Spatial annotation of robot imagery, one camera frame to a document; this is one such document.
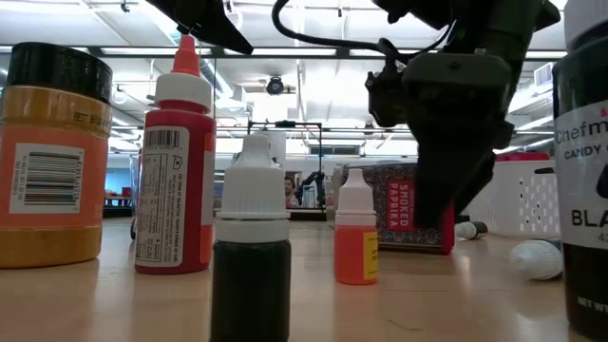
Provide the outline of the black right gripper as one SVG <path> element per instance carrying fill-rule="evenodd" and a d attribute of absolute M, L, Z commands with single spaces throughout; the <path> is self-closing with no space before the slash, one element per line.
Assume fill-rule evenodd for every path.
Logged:
<path fill-rule="evenodd" d="M 512 68 L 483 54 L 427 53 L 403 73 L 407 125 L 418 142 L 414 222 L 435 228 L 448 206 L 460 216 L 490 183 L 496 155 L 479 151 L 509 145 L 506 119 Z"/>

